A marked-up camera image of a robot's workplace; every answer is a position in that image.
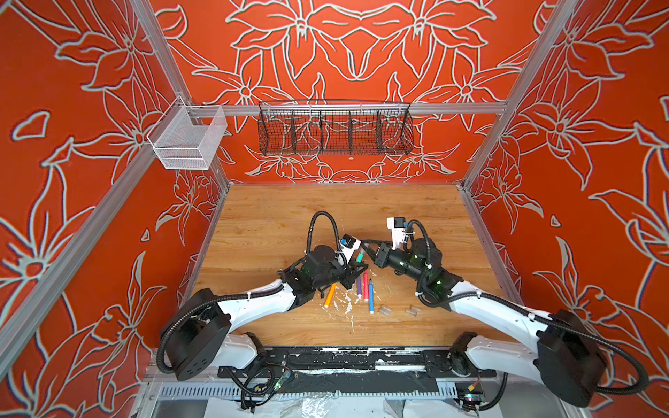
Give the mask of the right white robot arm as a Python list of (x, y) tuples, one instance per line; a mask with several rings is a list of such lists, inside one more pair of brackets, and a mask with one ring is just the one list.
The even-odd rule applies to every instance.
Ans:
[(496, 370), (542, 383), (573, 406), (584, 408), (591, 402), (606, 370), (606, 358), (597, 343), (586, 337), (576, 315), (566, 311), (549, 315), (488, 294), (444, 269), (440, 252), (428, 252), (423, 240), (410, 251), (383, 242), (368, 253), (379, 268), (391, 268), (415, 280), (423, 305), (466, 315), (510, 337), (510, 341), (494, 341), (474, 332), (461, 334), (449, 349), (455, 374)]

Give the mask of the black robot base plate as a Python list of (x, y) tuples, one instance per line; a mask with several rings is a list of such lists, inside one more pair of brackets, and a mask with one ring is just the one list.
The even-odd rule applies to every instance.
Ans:
[(448, 348), (418, 347), (269, 347), (259, 360), (234, 375), (247, 378), (261, 365), (275, 370), (275, 376), (290, 371), (280, 386), (297, 390), (376, 390), (433, 389), (439, 381), (456, 384), (458, 395), (469, 391), (481, 395), (498, 388), (501, 374), (474, 371), (459, 376), (451, 370)]

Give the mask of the orange pen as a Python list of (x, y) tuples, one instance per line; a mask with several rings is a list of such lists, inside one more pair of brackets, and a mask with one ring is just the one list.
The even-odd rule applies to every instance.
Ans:
[(324, 308), (328, 309), (328, 308), (331, 306), (332, 301), (333, 301), (334, 296), (335, 296), (335, 293), (336, 293), (336, 288), (337, 288), (337, 285), (336, 285), (336, 284), (333, 284), (333, 285), (329, 288), (329, 292), (328, 292), (328, 294), (327, 294), (327, 296), (326, 296), (326, 298), (325, 298), (324, 304), (323, 304)]

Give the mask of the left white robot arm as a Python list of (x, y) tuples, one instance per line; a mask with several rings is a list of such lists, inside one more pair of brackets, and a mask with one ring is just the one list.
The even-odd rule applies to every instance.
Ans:
[(224, 295), (201, 289), (161, 329), (157, 367), (179, 381), (209, 366), (245, 369), (261, 355), (261, 343), (254, 334), (237, 335), (235, 330), (295, 310), (336, 284), (350, 289), (368, 269), (349, 250), (319, 245), (264, 287)]

